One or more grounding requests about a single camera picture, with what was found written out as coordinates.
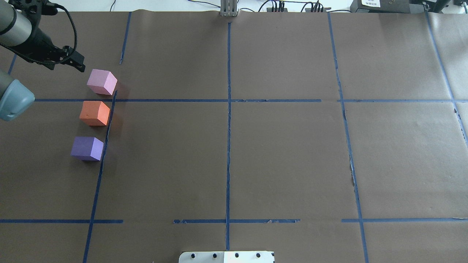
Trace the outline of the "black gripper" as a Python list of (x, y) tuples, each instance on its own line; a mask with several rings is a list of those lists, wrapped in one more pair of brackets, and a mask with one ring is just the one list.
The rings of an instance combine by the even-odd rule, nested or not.
[(34, 30), (26, 41), (20, 44), (20, 53), (49, 70), (55, 68), (55, 65), (51, 63), (62, 61), (62, 64), (69, 64), (79, 72), (84, 73), (86, 70), (84, 56), (74, 51), (71, 57), (65, 60), (69, 52), (70, 50), (56, 47), (51, 38), (40, 29)]

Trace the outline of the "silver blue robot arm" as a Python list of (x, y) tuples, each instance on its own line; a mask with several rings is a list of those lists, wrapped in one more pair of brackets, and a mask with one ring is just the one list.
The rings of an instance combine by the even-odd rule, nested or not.
[[(57, 15), (62, 10), (71, 24), (73, 46), (57, 47), (40, 29), (43, 16)], [(84, 56), (77, 51), (78, 34), (70, 12), (49, 0), (2, 0), (0, 8), (1, 47), (12, 52), (12, 62), (21, 58), (28, 63), (53, 70), (55, 65), (68, 65), (85, 71)], [(12, 121), (35, 101), (34, 94), (10, 70), (1, 71), (0, 117)]]

